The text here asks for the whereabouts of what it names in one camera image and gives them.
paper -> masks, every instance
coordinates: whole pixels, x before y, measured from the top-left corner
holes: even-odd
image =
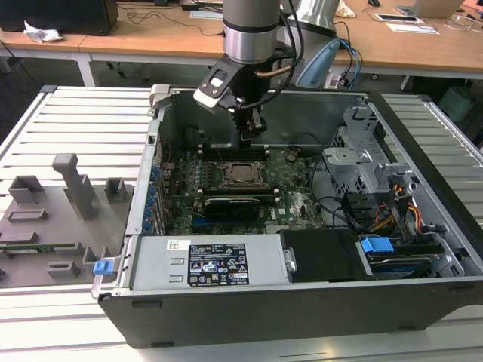
[[[386,24],[393,32],[418,32],[421,34],[439,34],[431,26],[406,25],[406,24]]]
[[[36,41],[40,44],[44,41],[63,39],[57,30],[37,29],[34,26],[29,25],[26,21],[24,21],[23,23],[25,24],[25,30],[23,30],[23,34],[27,35],[31,40]]]
[[[206,10],[191,10],[189,17],[192,19],[223,19],[223,13],[215,13],[213,11]]]

barcode sticker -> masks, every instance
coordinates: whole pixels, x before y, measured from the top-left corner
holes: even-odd
[[[191,245],[191,240],[186,239],[171,239],[168,240],[166,250],[168,251],[183,251],[188,250]]]

laptop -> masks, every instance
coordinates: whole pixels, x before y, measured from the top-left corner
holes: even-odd
[[[396,6],[404,15],[448,19],[462,5],[464,0],[417,0],[413,6]]]

floor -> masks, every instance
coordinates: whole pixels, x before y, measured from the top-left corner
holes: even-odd
[[[83,85],[77,64],[73,61],[10,58],[9,63],[12,72],[7,75],[0,73],[0,140],[8,135],[38,93],[38,87],[30,79],[29,74],[39,86]],[[151,87],[158,83],[195,87],[205,77],[207,70],[206,66],[94,62],[94,71],[102,87]],[[373,80],[371,75],[362,75],[353,90],[378,90],[383,93],[400,94],[403,93],[399,88],[401,81],[401,76],[379,75],[377,80]],[[438,87],[432,86],[434,82],[438,82]],[[447,85],[454,83],[448,80],[425,79],[416,82],[417,87],[414,89],[417,93],[428,93],[435,88],[441,89],[441,82]],[[461,128],[472,139],[483,124],[483,112],[480,112],[483,105],[483,82],[477,82],[469,92],[476,106],[461,123]]]

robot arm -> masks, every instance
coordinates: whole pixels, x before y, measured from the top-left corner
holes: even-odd
[[[297,12],[292,1],[288,0],[292,13],[289,19],[281,12],[280,0],[223,2],[225,54],[203,80],[194,98],[212,111],[221,107],[231,112],[241,144],[266,130],[266,122],[260,116],[261,106],[275,98],[291,81],[295,66],[304,54],[303,29],[308,32],[321,30],[322,44],[335,36],[331,24],[338,0],[301,0]],[[287,29],[290,47],[277,41],[280,21]],[[292,26],[297,31],[298,47]],[[328,33],[333,33],[332,38],[327,37]],[[292,59],[290,65],[273,71],[274,63],[284,58]],[[268,94],[271,78],[283,73],[288,73],[284,84]]]

